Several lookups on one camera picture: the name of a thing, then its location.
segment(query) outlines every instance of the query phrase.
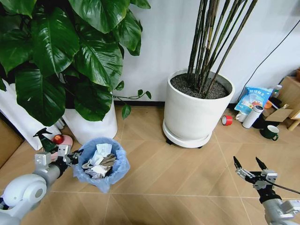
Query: cardboard box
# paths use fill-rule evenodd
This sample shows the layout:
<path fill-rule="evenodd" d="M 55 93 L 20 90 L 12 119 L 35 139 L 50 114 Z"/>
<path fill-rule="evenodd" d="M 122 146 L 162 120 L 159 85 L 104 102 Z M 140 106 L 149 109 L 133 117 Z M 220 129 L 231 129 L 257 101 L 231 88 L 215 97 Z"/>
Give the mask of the cardboard box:
<path fill-rule="evenodd" d="M 292 112 L 293 109 L 276 110 L 275 108 L 271 107 L 270 109 L 264 109 L 262 114 L 266 121 L 283 122 Z"/>

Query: snack bag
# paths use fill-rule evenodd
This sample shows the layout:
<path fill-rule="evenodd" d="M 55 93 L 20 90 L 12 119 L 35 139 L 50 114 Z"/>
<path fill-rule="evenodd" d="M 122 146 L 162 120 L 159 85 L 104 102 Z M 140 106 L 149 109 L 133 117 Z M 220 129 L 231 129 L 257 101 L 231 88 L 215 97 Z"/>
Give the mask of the snack bag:
<path fill-rule="evenodd" d="M 234 108 L 242 113 L 249 114 L 252 108 L 256 105 L 263 107 L 268 101 L 273 89 L 246 87 L 248 94 L 244 95 L 239 103 Z"/>

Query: bamboo stalk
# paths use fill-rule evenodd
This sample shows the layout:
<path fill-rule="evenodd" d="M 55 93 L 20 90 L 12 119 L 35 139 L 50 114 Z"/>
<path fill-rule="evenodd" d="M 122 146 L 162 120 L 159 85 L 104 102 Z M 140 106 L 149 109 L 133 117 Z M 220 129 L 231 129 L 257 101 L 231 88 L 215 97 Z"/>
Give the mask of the bamboo stalk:
<path fill-rule="evenodd" d="M 200 23 L 200 17 L 201 17 L 201 6 L 202 6 L 202 4 L 203 4 L 203 0 L 201 0 L 200 4 L 199 4 L 199 10 L 198 10 L 194 40 L 193 40 L 192 50 L 191 50 L 190 59 L 189 59 L 188 70 L 187 70 L 188 80 L 190 79 L 191 74 L 193 72 L 193 67 L 194 67 L 194 63 L 195 63 L 195 53 L 197 53 L 197 48 L 195 49 L 195 46 L 196 46 L 198 32 L 199 32 L 199 23 Z"/>
<path fill-rule="evenodd" d="M 213 66 L 214 63 L 216 62 L 216 59 L 218 58 L 218 56 L 219 56 L 220 52 L 222 51 L 224 45 L 227 43 L 227 40 L 228 40 L 228 38 L 229 38 L 229 36 L 230 36 L 230 34 L 231 34 L 233 28 L 235 27 L 235 24 L 236 24 L 237 21 L 239 20 L 241 13 L 244 11 L 244 8 L 245 8 L 247 2 L 248 2 L 248 0 L 244 0 L 243 7 L 241 8 L 241 10 L 240 10 L 238 16 L 236 17 L 236 19 L 235 19 L 235 21 L 234 21 L 234 23 L 233 23 L 233 25 L 232 25 L 232 27 L 231 27 L 231 29 L 230 29 L 228 35 L 227 35 L 225 41 L 223 42 L 221 48 L 219 49 L 219 51 L 218 51 L 216 57 L 215 57 L 216 52 L 214 51 L 214 54 L 212 55 L 212 57 L 211 57 L 211 59 L 210 59 L 210 61 L 209 61 L 208 71 L 205 71 L 205 72 L 204 72 L 204 73 L 206 74 L 206 75 L 205 75 L 204 84 L 203 84 L 204 86 L 206 85 L 206 82 L 207 82 L 207 80 L 208 80 L 208 76 L 209 76 L 209 71 L 210 71 L 210 69 L 212 68 L 212 66 Z M 239 6 L 240 6 L 240 3 L 237 4 L 237 6 L 236 6 L 236 11 L 234 12 L 234 14 L 237 12 L 237 9 L 238 9 Z"/>
<path fill-rule="evenodd" d="M 218 12 L 218 5 L 219 5 L 219 0 L 215 1 L 214 2 L 214 6 L 213 6 L 213 10 L 212 10 L 212 15 L 211 15 L 211 18 L 210 18 L 210 31 L 209 31 L 209 35 L 208 35 L 208 40 L 207 40 L 207 45 L 206 45 L 206 52 L 205 52 L 205 56 L 204 56 L 204 60 L 202 62 L 202 67 L 201 67 L 201 77 L 202 77 L 202 81 L 204 80 L 204 71 L 205 71 L 205 68 L 207 66 L 207 63 L 208 63 L 208 58 L 210 56 L 210 52 L 211 52 L 211 47 L 213 45 L 212 42 L 211 42 L 211 37 L 212 37 L 212 33 L 213 33 L 213 28 L 214 28 L 214 25 L 215 25 L 215 20 L 216 20 L 216 14 Z M 199 93 L 201 93 L 201 90 L 203 88 L 203 85 L 200 85 L 199 87 Z"/>
<path fill-rule="evenodd" d="M 214 49 L 213 55 L 216 54 L 215 51 L 216 51 L 216 49 L 220 46 L 220 43 L 222 42 L 222 34 L 225 33 L 225 32 L 227 31 L 226 27 L 231 23 L 231 22 L 230 22 L 230 18 L 231 18 L 231 15 L 232 15 L 232 13 L 233 13 L 233 11 L 234 11 L 234 8 L 235 8 L 236 4 L 238 3 L 238 1 L 239 1 L 239 0 L 234 0 L 234 2 L 233 2 L 233 4 L 232 4 L 232 7 L 231 7 L 230 12 L 229 12 L 229 15 L 228 15 L 228 17 L 227 17 L 227 19 L 226 19 L 225 25 L 224 25 L 224 27 L 223 27 L 223 29 L 222 29 L 222 31 L 221 31 L 221 34 L 220 34 L 220 36 L 219 36 L 217 45 L 216 45 L 216 47 L 215 47 L 215 49 Z M 226 13 L 226 10 L 227 10 L 227 8 L 228 8 L 229 3 L 230 3 L 230 0 L 226 1 L 225 4 L 224 4 L 224 7 L 223 7 L 223 10 L 222 10 L 222 13 L 221 13 L 221 15 L 222 15 L 223 17 L 224 17 L 224 15 L 225 15 L 225 13 Z M 203 79 L 201 80 L 201 82 L 200 82 L 200 80 L 198 80 L 198 85 L 203 86 L 203 85 L 204 85 L 204 84 L 203 84 L 204 80 L 207 80 L 207 78 L 203 78 Z"/>
<path fill-rule="evenodd" d="M 203 50 L 202 45 L 204 41 L 204 23 L 205 23 L 205 11 L 207 7 L 207 2 L 208 0 L 205 0 L 203 3 L 203 8 L 202 8 L 202 17 L 200 21 L 200 26 L 201 26 L 201 38 L 200 38 L 200 43 L 199 43 L 199 49 L 198 49 L 198 57 L 197 57 L 197 63 L 196 63 L 196 70 L 195 70 L 195 77 L 194 77 L 194 89 L 197 88 L 197 83 L 196 81 L 198 80 L 198 75 L 199 75 L 199 69 L 200 69 L 200 56 L 201 56 L 201 51 Z"/>
<path fill-rule="evenodd" d="M 219 71 L 220 71 L 220 69 L 221 69 L 221 67 L 222 67 L 222 65 L 223 65 L 223 63 L 224 63 L 224 61 L 225 61 L 227 55 L 228 55 L 228 53 L 230 52 L 230 50 L 231 50 L 231 48 L 232 48 L 234 42 L 235 42 L 236 39 L 238 38 L 238 36 L 239 36 L 241 30 L 243 29 L 243 27 L 244 27 L 244 25 L 245 25 L 247 19 L 249 18 L 249 16 L 250 16 L 250 14 L 251 14 L 251 12 L 252 12 L 254 6 L 256 5 L 256 3 L 257 3 L 257 0 L 252 0 L 250 6 L 249 6 L 249 8 L 248 8 L 248 11 L 246 12 L 246 14 L 245 14 L 245 16 L 244 16 L 244 18 L 243 18 L 243 21 L 242 21 L 241 24 L 240 24 L 239 29 L 238 29 L 237 32 L 235 33 L 235 35 L 234 35 L 234 37 L 233 37 L 231 43 L 229 44 L 229 46 L 228 46 L 228 48 L 227 48 L 227 50 L 226 50 L 226 52 L 225 52 L 225 54 L 224 54 L 224 56 L 223 56 L 221 62 L 220 62 L 220 65 L 219 65 L 219 67 L 218 67 L 218 69 L 217 69 L 217 71 L 216 71 L 216 73 L 215 73 L 215 75 L 214 75 L 214 77 L 213 77 L 213 79 L 212 79 L 212 81 L 211 81 L 211 83 L 210 83 L 210 85 L 209 85 L 209 87 L 208 87 L 206 93 L 205 93 L 205 97 L 207 96 L 207 94 L 209 93 L 209 91 L 210 91 L 210 89 L 211 89 L 213 83 L 215 82 L 215 79 L 216 79 L 216 77 L 217 77 L 217 75 L 218 75 L 218 73 L 219 73 Z"/>
<path fill-rule="evenodd" d="M 246 6 L 247 2 L 248 2 L 248 0 L 245 0 L 245 1 L 244 1 L 244 4 L 243 4 L 243 7 L 242 7 L 242 9 L 240 10 L 240 12 L 239 12 L 238 16 L 236 17 L 236 19 L 235 19 L 235 21 L 234 21 L 234 23 L 233 23 L 233 25 L 232 25 L 232 27 L 231 27 L 231 29 L 230 29 L 230 31 L 229 31 L 229 33 L 228 33 L 227 37 L 225 38 L 225 41 L 223 42 L 223 44 L 222 44 L 221 48 L 219 49 L 219 51 L 218 51 L 217 55 L 216 55 L 216 56 L 215 56 L 215 58 L 213 59 L 213 62 L 212 62 L 212 64 L 214 64 L 214 63 L 215 63 L 215 61 L 217 60 L 217 58 L 218 58 L 218 56 L 219 56 L 220 52 L 222 51 L 222 49 L 223 49 L 223 47 L 224 47 L 225 43 L 227 42 L 227 40 L 228 40 L 228 38 L 229 38 L 229 36 L 230 36 L 230 34 L 231 34 L 231 32 L 232 32 L 233 28 L 235 27 L 235 24 L 237 23 L 238 19 L 240 18 L 240 15 L 242 14 L 242 12 L 244 11 L 244 8 L 245 8 L 245 6 Z"/>
<path fill-rule="evenodd" d="M 205 87 L 206 82 L 207 82 L 208 77 L 209 77 L 209 74 L 210 74 L 209 71 L 210 71 L 210 69 L 212 68 L 212 66 L 214 65 L 214 62 L 212 62 L 212 61 L 213 61 L 213 59 L 215 58 L 215 55 L 216 55 L 216 53 L 217 53 L 217 50 L 218 50 L 218 48 L 220 47 L 220 44 L 222 43 L 223 38 L 224 38 L 224 36 L 225 36 L 225 34 L 226 34 L 226 32 L 227 32 L 227 30 L 228 30 L 230 24 L 231 24 L 231 22 L 232 22 L 232 20 L 233 20 L 233 18 L 234 18 L 234 16 L 235 16 L 235 14 L 236 14 L 236 12 L 237 12 L 237 9 L 238 9 L 238 7 L 240 6 L 240 4 L 241 4 L 242 1 L 243 1 L 243 0 L 235 0 L 235 1 L 233 2 L 233 4 L 232 4 L 232 7 L 231 7 L 230 12 L 229 12 L 229 15 L 228 15 L 228 17 L 227 17 L 227 19 L 226 19 L 225 25 L 224 25 L 224 27 L 223 27 L 223 29 L 222 29 L 222 31 L 221 31 L 220 36 L 219 36 L 217 45 L 216 45 L 216 47 L 215 47 L 215 49 L 214 49 L 214 51 L 213 51 L 213 54 L 212 54 L 212 56 L 211 56 L 211 58 L 210 58 L 210 60 L 209 60 L 209 62 L 208 62 L 208 66 L 206 67 L 206 70 L 203 72 L 204 81 L 203 81 L 203 83 L 201 84 L 203 87 Z M 225 11 L 222 10 L 223 16 L 224 16 L 224 14 L 225 14 L 227 8 L 228 8 L 228 5 L 226 6 Z"/>
<path fill-rule="evenodd" d="M 229 2 L 230 2 L 230 0 L 226 0 L 225 3 L 224 3 L 224 6 L 223 6 L 223 9 L 222 9 L 219 21 L 217 23 L 215 34 L 214 34 L 214 37 L 213 37 L 212 42 L 211 42 L 211 46 L 212 47 L 214 46 L 214 43 L 216 41 L 217 35 L 219 33 L 219 30 L 220 30 L 221 23 L 223 21 L 224 15 L 225 15 L 226 10 L 227 10 L 228 5 L 229 5 Z M 203 83 L 203 86 L 205 86 L 205 84 L 206 84 L 206 81 L 207 81 L 207 78 L 208 78 L 208 75 L 209 75 L 209 71 L 210 71 L 212 65 L 213 64 L 211 64 L 211 60 L 209 60 L 209 63 L 208 63 L 207 67 L 204 70 L 204 83 Z"/>
<path fill-rule="evenodd" d="M 206 15 L 205 28 L 204 28 L 204 34 L 203 34 L 203 42 L 202 42 L 202 46 L 201 46 L 201 50 L 200 50 L 199 61 L 197 62 L 197 67 L 198 67 L 198 73 L 196 74 L 197 77 L 199 77 L 199 71 L 200 71 L 199 66 L 202 64 L 203 54 L 205 52 L 205 44 L 206 44 L 206 40 L 207 40 L 207 37 L 208 37 L 207 34 L 208 34 L 209 26 L 210 26 L 210 18 L 211 18 L 211 15 L 212 15 L 214 2 L 215 2 L 215 0 L 210 0 L 208 12 L 207 12 L 207 15 Z"/>

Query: plant pot saucer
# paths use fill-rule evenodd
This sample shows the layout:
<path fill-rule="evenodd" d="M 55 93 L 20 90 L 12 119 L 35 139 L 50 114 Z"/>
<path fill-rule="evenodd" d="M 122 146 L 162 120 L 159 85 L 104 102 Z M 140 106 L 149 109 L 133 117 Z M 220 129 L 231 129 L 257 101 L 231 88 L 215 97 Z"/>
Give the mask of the plant pot saucer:
<path fill-rule="evenodd" d="M 179 137 L 177 137 L 176 135 L 174 135 L 165 125 L 165 120 L 163 122 L 163 131 L 164 134 L 166 135 L 166 137 L 173 142 L 176 145 L 179 145 L 181 147 L 184 148 L 199 148 L 203 145 L 205 145 L 211 137 L 212 132 L 207 135 L 207 137 L 202 138 L 202 139 L 197 139 L 197 140 L 184 140 L 184 139 L 180 139 Z"/>

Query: green mug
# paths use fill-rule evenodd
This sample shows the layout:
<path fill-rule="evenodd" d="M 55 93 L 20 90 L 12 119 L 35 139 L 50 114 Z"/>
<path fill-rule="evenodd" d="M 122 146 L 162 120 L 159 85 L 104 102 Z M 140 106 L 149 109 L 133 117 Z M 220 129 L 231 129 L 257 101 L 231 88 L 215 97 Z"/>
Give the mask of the green mug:
<path fill-rule="evenodd" d="M 273 125 L 268 125 L 265 129 L 260 130 L 259 132 L 263 137 L 272 139 L 273 141 L 277 141 L 277 139 L 279 138 L 279 129 Z"/>

